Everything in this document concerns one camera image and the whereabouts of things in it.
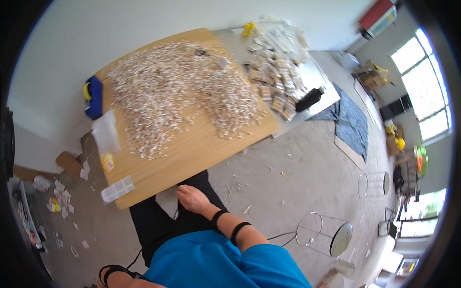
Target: person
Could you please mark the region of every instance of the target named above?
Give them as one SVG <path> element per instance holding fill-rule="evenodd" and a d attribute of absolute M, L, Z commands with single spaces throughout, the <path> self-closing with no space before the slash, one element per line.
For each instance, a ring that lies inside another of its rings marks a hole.
<path fill-rule="evenodd" d="M 105 266 L 98 288 L 311 288 L 285 248 L 227 211 L 206 170 L 179 183 L 176 195 L 176 220 L 155 196 L 130 207 L 148 270 Z"/>

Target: white table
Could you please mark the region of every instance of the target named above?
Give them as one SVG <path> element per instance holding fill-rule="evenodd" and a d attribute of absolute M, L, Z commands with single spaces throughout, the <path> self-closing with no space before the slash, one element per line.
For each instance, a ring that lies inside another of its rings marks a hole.
<path fill-rule="evenodd" d="M 233 54 L 232 58 L 235 59 L 240 66 L 242 66 L 243 70 L 247 71 L 242 62 L 246 61 L 251 55 L 251 52 L 247 50 L 248 42 L 251 37 L 235 34 L 231 29 L 212 31 L 212 33 L 216 39 L 218 39 L 224 49 Z M 320 86 L 325 86 L 325 94 L 322 95 L 322 98 L 319 102 L 312 105 L 309 109 L 298 113 L 291 120 L 291 122 L 286 122 L 280 114 L 271 109 L 274 117 L 278 120 L 279 125 L 279 129 L 272 134 L 273 138 L 277 138 L 280 135 L 290 131 L 298 124 L 308 120 L 315 114 L 323 111 L 339 100 L 339 95 L 333 87 L 333 84 L 330 82 L 330 80 L 328 80 L 328 77 L 325 75 L 325 73 L 314 59 L 310 58 L 307 63 L 300 65 L 299 74 L 302 78 L 304 86 L 306 86 L 308 90 L 319 88 Z"/>

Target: yellow tape roll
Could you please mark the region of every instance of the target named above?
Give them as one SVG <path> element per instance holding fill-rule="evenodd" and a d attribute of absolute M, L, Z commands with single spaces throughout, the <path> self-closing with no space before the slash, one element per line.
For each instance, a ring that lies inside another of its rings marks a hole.
<path fill-rule="evenodd" d="M 88 85 L 89 85 L 89 82 L 85 84 L 85 86 L 83 87 L 83 97 L 85 98 L 86 101 L 91 101 L 91 96 L 88 92 Z"/>

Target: black cable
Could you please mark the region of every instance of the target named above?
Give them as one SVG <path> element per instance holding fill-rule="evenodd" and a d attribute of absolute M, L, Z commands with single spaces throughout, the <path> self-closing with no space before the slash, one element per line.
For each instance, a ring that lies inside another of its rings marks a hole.
<path fill-rule="evenodd" d="M 142 249 L 139 250 L 138 256 L 136 256 L 135 260 L 130 265 L 128 265 L 128 267 L 126 267 L 127 270 L 136 262 L 136 260 L 138 260 L 138 257 L 141 254 L 141 251 L 142 251 Z"/>
<path fill-rule="evenodd" d="M 296 236 L 298 236 L 298 232 L 296 231 L 292 231 L 292 232 L 287 232 L 287 233 L 283 233 L 283 234 L 280 234 L 280 235 L 277 235 L 277 236 L 274 236 L 274 237 L 271 237 L 271 238 L 268 238 L 268 240 L 272 240 L 272 239 L 275 239 L 277 237 L 280 237 L 280 236 L 284 236 L 284 235 L 288 235 L 288 234 L 295 234 L 290 240 L 288 240 L 288 242 L 286 242 L 285 244 L 283 244 L 281 247 L 287 245 L 288 243 L 290 243 L 293 239 L 296 238 Z"/>

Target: blue blanket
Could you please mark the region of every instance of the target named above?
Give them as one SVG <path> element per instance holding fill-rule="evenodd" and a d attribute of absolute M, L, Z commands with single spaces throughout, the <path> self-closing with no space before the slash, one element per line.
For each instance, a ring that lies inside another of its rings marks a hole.
<path fill-rule="evenodd" d="M 368 149 L 368 125 L 366 116 L 357 104 L 335 83 L 340 100 L 309 120 L 329 120 L 336 122 L 336 136 L 343 140 L 366 162 Z"/>

